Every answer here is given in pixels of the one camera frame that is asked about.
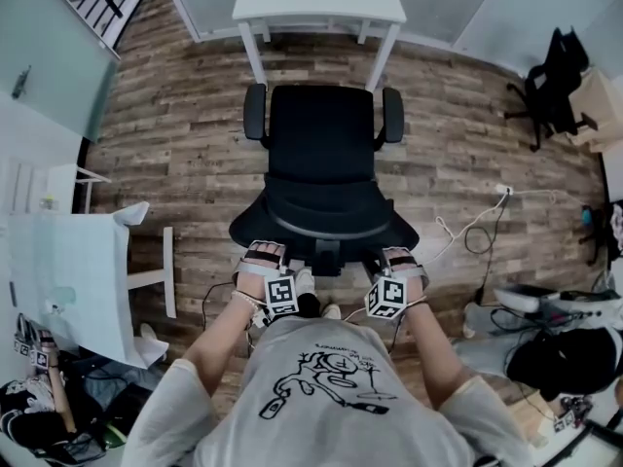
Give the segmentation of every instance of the wooden floor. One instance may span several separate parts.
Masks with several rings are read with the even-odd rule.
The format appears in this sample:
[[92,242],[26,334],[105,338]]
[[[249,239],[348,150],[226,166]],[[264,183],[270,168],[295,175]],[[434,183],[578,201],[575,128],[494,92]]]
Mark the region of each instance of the wooden floor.
[[[357,46],[353,37],[274,36],[260,44],[271,86],[283,83],[339,84],[363,88],[378,42]],[[144,0],[118,46],[122,59],[101,131],[89,150],[87,168],[113,179],[94,189],[94,212],[111,212],[142,200],[151,204],[143,225],[131,229],[132,269],[159,268],[162,229],[173,226],[175,294],[178,318],[165,317],[162,290],[144,288],[132,301],[135,324],[151,323],[170,342],[169,361],[202,330],[202,298],[207,288],[230,279],[242,249],[229,238],[230,222],[263,187],[267,153],[242,132],[242,102],[253,83],[241,40],[192,42],[171,0]],[[380,186],[396,210],[421,236],[416,256],[432,258],[449,238],[435,224],[444,218],[457,232],[497,203],[495,185],[515,190],[563,189],[588,203],[603,201],[596,156],[571,146],[563,136],[529,150],[531,126],[507,122],[505,110],[519,110],[506,90],[512,75],[488,64],[423,47],[396,45],[382,79],[402,92],[406,111],[403,143],[376,155]],[[381,90],[375,93],[381,126]],[[490,230],[494,215],[483,219]],[[598,270],[586,266],[591,245],[583,235],[579,205],[547,195],[512,198],[495,243],[492,287],[505,282],[590,288]],[[473,247],[482,246],[478,232]],[[461,312],[480,285],[488,256],[467,252],[458,240],[428,265],[427,291],[433,309],[451,337],[460,336]],[[348,314],[362,306],[368,281],[360,267],[340,278],[320,278],[320,296]],[[214,318],[228,288],[213,291],[205,311]],[[393,326],[362,315],[353,321],[376,328],[389,343]],[[402,329],[394,351],[407,386],[423,396],[419,362]],[[246,357],[241,340],[237,358],[217,398],[221,413],[236,399]],[[517,388],[496,381],[507,400]]]

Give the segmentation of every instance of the white table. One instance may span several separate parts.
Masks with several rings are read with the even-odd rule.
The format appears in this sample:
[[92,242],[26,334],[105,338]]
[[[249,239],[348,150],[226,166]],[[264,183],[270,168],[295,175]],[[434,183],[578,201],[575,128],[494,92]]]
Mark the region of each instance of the white table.
[[142,202],[113,214],[10,216],[15,308],[56,336],[149,367],[168,344],[133,335],[128,298],[128,289],[153,283],[128,275],[128,225],[139,224],[147,208]]
[[87,185],[85,214],[89,214],[92,185],[111,183],[110,179],[73,163],[39,167],[28,162],[7,160],[1,165],[5,174],[1,207],[7,214],[36,213],[40,211],[40,201],[47,198],[53,201],[53,211],[70,214],[77,183]]
[[387,23],[387,33],[366,84],[368,91],[374,91],[377,86],[393,43],[400,31],[400,25],[407,20],[400,0],[236,0],[232,17],[238,22],[238,29],[257,83],[268,84],[255,37],[251,33],[250,21],[261,19],[264,23],[264,40],[270,41],[266,18],[288,16],[359,18],[362,20],[358,39],[360,44],[365,40],[371,21]]

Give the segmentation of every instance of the black chair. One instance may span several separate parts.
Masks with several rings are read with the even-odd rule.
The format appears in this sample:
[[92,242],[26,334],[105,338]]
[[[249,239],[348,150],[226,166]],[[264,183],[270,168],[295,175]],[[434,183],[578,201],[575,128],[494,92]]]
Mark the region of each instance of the black chair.
[[347,262],[383,247],[413,249],[420,238],[385,199],[374,153],[402,139],[400,93],[383,91],[385,126],[375,138],[372,93],[322,86],[275,87],[271,126],[264,131],[266,87],[249,87],[244,132],[269,150],[265,189],[230,226],[248,247],[253,240],[286,244],[314,275],[337,276]]
[[597,124],[585,113],[577,123],[568,96],[582,83],[581,72],[589,65],[577,35],[572,30],[564,35],[556,28],[545,62],[530,70],[524,87],[526,93],[509,83],[508,90],[516,91],[524,101],[527,110],[519,113],[504,113],[505,119],[531,118],[536,143],[531,150],[536,152],[541,146],[541,127],[545,128],[547,138],[557,133],[568,132],[577,135],[581,126],[597,129]]

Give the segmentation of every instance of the wrist strap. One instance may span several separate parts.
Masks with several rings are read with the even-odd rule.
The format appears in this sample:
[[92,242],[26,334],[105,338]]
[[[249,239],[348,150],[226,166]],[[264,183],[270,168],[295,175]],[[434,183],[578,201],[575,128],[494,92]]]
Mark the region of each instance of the wrist strap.
[[238,289],[235,290],[234,292],[232,292],[232,296],[236,295],[239,298],[244,299],[245,301],[247,301],[250,305],[253,306],[253,308],[255,309],[254,313],[257,313],[257,311],[260,309],[260,305],[263,305],[264,303],[262,303],[260,300],[256,300],[255,298],[253,298],[252,296],[249,296],[248,294],[244,294],[243,292],[239,291]]

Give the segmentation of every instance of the gray t-shirt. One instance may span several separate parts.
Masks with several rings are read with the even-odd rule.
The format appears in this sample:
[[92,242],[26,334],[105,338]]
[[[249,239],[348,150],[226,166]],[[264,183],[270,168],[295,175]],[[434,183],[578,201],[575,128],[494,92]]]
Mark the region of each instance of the gray t-shirt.
[[531,465],[497,394],[475,377],[435,412],[404,387],[379,336],[346,322],[288,317],[259,340],[220,423],[177,360],[129,435],[122,467],[467,467],[484,455]]

